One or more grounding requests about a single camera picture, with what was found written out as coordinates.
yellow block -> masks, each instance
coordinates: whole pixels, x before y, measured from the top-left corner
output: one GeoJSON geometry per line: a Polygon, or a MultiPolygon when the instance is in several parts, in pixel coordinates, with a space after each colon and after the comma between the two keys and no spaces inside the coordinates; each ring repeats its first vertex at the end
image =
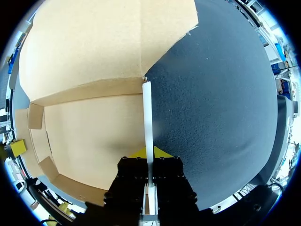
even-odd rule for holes
{"type": "MultiPolygon", "coordinates": [[[[154,153],[155,153],[155,158],[172,158],[173,156],[170,154],[167,154],[166,152],[162,151],[161,149],[154,147],[154,153]]],[[[140,151],[136,152],[135,154],[129,156],[129,158],[137,158],[140,157],[142,159],[146,159],[146,148],[141,149],[140,151]]]]}
{"type": "Polygon", "coordinates": [[[11,147],[15,157],[17,157],[17,156],[23,154],[24,152],[26,152],[26,147],[25,147],[24,140],[18,140],[16,142],[13,142],[13,143],[10,144],[10,147],[11,147]]]}

corrugated cardboard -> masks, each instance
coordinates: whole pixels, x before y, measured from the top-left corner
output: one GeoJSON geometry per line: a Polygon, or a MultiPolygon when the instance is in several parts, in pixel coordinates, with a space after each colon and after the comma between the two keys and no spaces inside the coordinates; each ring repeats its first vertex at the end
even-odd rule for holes
{"type": "Polygon", "coordinates": [[[22,154],[25,159],[27,169],[32,177],[38,177],[44,175],[42,169],[39,167],[36,153],[32,145],[32,137],[30,130],[27,128],[28,111],[27,109],[20,109],[15,111],[15,123],[16,123],[16,138],[18,140],[24,140],[26,146],[26,152],[22,154]]]}
{"type": "Polygon", "coordinates": [[[19,64],[29,171],[103,204],[120,158],[145,146],[144,75],[197,23],[194,0],[45,1],[19,64]]]}
{"type": "Polygon", "coordinates": [[[122,156],[145,147],[142,95],[112,96],[45,107],[58,171],[108,190],[122,156]]]}

gray foam surface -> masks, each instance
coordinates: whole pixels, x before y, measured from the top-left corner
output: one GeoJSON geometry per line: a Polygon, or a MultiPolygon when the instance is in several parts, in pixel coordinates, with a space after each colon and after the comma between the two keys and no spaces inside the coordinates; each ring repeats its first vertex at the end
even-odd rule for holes
{"type": "Polygon", "coordinates": [[[238,10],[223,0],[196,0],[196,7],[198,27],[146,76],[154,145],[181,157],[204,209],[235,193],[269,159],[277,96],[263,45],[238,10]]]}

cardboard edge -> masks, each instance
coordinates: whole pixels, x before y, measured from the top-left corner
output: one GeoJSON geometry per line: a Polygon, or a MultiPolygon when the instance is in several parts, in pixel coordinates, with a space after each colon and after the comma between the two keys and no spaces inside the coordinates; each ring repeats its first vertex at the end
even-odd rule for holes
{"type": "Polygon", "coordinates": [[[46,107],[83,99],[141,94],[144,82],[144,77],[99,80],[33,100],[32,103],[46,107]]]}
{"type": "Polygon", "coordinates": [[[28,128],[42,129],[44,107],[30,103],[28,108],[28,128]]]}
{"type": "Polygon", "coordinates": [[[50,156],[53,161],[52,151],[46,131],[45,117],[42,117],[42,128],[41,129],[30,129],[33,149],[36,153],[37,159],[41,162],[47,156],[50,156]]]}
{"type": "Polygon", "coordinates": [[[91,202],[100,206],[104,205],[103,199],[107,190],[85,185],[60,174],[50,156],[41,161],[39,166],[49,181],[66,194],[82,202],[91,202]]]}
{"type": "Polygon", "coordinates": [[[41,167],[39,166],[39,161],[33,148],[30,130],[27,128],[28,109],[16,110],[15,122],[17,139],[23,139],[25,142],[26,152],[24,152],[21,156],[25,159],[25,164],[29,173],[34,178],[44,175],[41,167]]]}

white plastic rod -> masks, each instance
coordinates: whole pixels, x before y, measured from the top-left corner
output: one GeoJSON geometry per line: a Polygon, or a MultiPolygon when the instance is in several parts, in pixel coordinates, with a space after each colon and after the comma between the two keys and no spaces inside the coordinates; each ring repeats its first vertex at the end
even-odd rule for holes
{"type": "Polygon", "coordinates": [[[152,109],[151,109],[151,82],[142,85],[143,90],[143,113],[144,113],[144,134],[146,146],[146,161],[149,170],[149,208],[150,215],[156,214],[156,190],[152,181],[152,166],[154,163],[154,150],[152,139],[152,109]]]}

